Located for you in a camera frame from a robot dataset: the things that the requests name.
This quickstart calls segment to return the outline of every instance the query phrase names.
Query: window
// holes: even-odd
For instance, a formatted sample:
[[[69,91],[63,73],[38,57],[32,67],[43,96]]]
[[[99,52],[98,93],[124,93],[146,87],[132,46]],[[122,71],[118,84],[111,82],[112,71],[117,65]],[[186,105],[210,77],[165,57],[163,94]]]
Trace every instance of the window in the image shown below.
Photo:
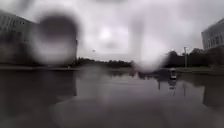
[[[2,18],[2,24],[4,25],[4,23],[5,23],[5,16],[3,16]]]
[[[205,42],[205,49],[207,49],[207,42]]]
[[[216,45],[219,45],[219,37],[218,36],[215,37],[215,43],[216,43]]]
[[[216,46],[215,38],[213,38],[213,47]]]
[[[206,49],[208,49],[208,46],[209,45],[209,40],[207,40],[207,42],[206,42]]]
[[[213,40],[211,39],[211,47],[213,46]]]
[[[220,43],[223,44],[223,38],[222,38],[222,35],[220,35]]]
[[[5,25],[8,25],[8,17],[5,17]]]
[[[12,26],[13,25],[13,19],[10,21],[10,26]]]
[[[7,21],[7,25],[9,26],[10,25],[10,18],[7,18],[8,19],[8,21]]]
[[[214,46],[215,46],[215,40],[212,39],[212,47],[214,47]]]
[[[13,20],[13,22],[12,22],[12,26],[15,27],[15,24],[16,24],[16,21]]]
[[[208,42],[208,47],[209,47],[209,48],[212,47],[212,45],[211,45],[211,40],[209,40],[209,42]]]

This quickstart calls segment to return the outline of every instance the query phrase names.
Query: blurry smudge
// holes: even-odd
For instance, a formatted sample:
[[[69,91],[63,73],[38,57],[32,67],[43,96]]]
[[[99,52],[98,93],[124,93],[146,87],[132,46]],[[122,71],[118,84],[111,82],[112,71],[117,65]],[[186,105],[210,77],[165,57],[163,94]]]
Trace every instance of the blurry smudge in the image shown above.
[[[146,38],[143,41],[139,59],[134,68],[142,72],[153,72],[164,65],[168,58],[168,48],[157,38]]]
[[[44,16],[30,33],[34,59],[46,65],[65,64],[76,59],[78,25],[63,14]]]

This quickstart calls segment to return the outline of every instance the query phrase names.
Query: white building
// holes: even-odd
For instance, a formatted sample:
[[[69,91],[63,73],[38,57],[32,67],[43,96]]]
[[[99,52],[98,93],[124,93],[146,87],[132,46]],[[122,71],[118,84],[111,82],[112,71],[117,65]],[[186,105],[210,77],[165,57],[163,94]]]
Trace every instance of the white building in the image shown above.
[[[224,19],[211,25],[202,33],[202,41],[205,50],[224,45]]]
[[[19,45],[29,42],[34,23],[16,15],[0,11],[0,63],[14,63],[15,56],[24,52]]]

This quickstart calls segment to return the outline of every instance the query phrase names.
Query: wet road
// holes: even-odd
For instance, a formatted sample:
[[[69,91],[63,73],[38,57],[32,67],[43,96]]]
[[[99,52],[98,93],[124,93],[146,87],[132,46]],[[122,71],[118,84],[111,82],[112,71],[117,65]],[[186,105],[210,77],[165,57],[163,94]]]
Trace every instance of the wet road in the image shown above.
[[[1,128],[223,128],[224,77],[1,71]]]

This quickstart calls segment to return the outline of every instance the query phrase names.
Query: overcast sky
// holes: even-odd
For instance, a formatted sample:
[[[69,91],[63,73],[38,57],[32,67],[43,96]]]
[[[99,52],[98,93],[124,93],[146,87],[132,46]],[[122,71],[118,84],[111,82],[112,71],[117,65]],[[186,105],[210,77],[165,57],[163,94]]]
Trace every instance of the overcast sky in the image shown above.
[[[169,50],[202,48],[201,32],[224,17],[223,0],[0,1],[34,22],[54,11],[73,17],[82,29],[78,55],[100,60],[153,61]]]

